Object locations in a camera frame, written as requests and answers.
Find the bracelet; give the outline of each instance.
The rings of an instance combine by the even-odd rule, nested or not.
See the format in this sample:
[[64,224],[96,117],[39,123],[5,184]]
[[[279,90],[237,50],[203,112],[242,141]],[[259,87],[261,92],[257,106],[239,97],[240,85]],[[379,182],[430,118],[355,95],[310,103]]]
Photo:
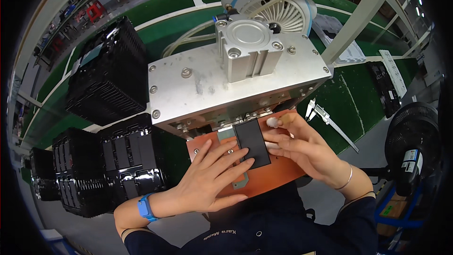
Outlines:
[[343,188],[346,187],[346,185],[348,185],[348,183],[351,181],[351,179],[352,179],[352,165],[349,164],[349,166],[351,167],[351,175],[349,176],[348,182],[346,182],[346,184],[343,185],[343,186],[341,186],[340,188],[335,188],[335,190],[341,190],[341,189],[343,189]]

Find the red stool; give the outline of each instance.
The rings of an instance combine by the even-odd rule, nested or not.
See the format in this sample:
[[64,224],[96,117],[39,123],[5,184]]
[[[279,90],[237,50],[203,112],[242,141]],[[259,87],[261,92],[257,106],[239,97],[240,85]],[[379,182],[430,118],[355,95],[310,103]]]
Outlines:
[[93,2],[93,5],[91,5],[87,9],[88,17],[90,18],[90,20],[93,24],[94,24],[94,20],[96,18],[100,18],[104,12],[107,12],[107,10],[97,0],[95,2]]

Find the metal plate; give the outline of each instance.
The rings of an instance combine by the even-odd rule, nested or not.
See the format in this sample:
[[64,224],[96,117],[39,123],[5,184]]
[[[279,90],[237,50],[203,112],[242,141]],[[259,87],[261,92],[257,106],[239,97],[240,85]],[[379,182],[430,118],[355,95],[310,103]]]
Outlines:
[[[308,96],[331,77],[309,39],[295,33],[279,34],[279,38],[285,51],[274,72],[234,83],[228,82],[215,44],[153,62],[155,70],[148,72],[148,85],[158,90],[150,93],[150,106],[151,112],[160,112],[152,119],[153,125],[188,139],[175,128],[177,122],[184,122],[189,129],[222,120],[229,123],[247,112],[299,97],[299,90],[310,86],[310,91],[304,90]],[[286,51],[290,46],[296,48],[295,55]],[[192,69],[189,78],[181,76],[185,67]]]

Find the right hand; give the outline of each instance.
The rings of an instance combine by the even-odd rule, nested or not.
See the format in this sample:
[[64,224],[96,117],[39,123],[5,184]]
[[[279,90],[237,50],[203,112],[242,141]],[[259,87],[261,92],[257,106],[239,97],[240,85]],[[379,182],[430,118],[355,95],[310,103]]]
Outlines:
[[278,143],[281,149],[269,149],[275,156],[284,156],[295,161],[309,176],[332,188],[347,183],[351,167],[338,158],[321,135],[316,132],[298,113],[287,113],[279,118],[280,128],[288,130],[294,139],[278,130],[263,133],[266,141]]

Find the stacked black trays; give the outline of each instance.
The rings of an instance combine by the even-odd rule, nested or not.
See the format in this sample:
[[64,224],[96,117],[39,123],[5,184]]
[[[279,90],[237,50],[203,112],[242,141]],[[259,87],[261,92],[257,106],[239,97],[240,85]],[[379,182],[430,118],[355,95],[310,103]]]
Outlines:
[[137,115],[98,132],[115,207],[134,197],[167,189],[158,128],[149,114]]
[[30,163],[32,184],[36,197],[41,201],[60,200],[52,152],[32,148]]
[[107,125],[146,109],[146,48],[127,17],[84,45],[69,78],[65,109]]
[[83,217],[111,211],[111,189],[105,179],[96,134],[68,128],[54,139],[52,149],[61,202],[66,211]]

